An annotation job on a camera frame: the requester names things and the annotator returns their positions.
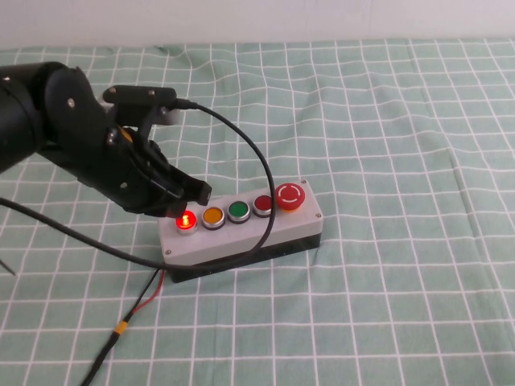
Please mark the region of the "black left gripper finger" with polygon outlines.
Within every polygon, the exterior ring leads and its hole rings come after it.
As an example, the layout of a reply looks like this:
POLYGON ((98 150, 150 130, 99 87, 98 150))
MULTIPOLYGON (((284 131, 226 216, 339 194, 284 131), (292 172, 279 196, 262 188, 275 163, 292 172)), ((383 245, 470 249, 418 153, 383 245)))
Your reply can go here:
POLYGON ((203 180, 196 179, 174 166, 160 173, 163 186, 176 200, 194 203, 208 203, 212 187, 203 180))
POLYGON ((165 206, 164 216, 172 219, 183 216, 187 209, 187 201, 174 201, 167 203, 165 206))

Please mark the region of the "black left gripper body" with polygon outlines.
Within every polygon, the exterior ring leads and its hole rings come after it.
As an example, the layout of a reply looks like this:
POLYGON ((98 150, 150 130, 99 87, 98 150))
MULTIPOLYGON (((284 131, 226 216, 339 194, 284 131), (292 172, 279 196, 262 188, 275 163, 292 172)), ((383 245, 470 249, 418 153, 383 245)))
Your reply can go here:
POLYGON ((157 146, 132 142, 136 133, 111 128, 101 146, 100 157, 79 173, 79 181, 100 192, 125 211, 164 216, 174 199, 163 186, 160 173, 168 169, 157 146))

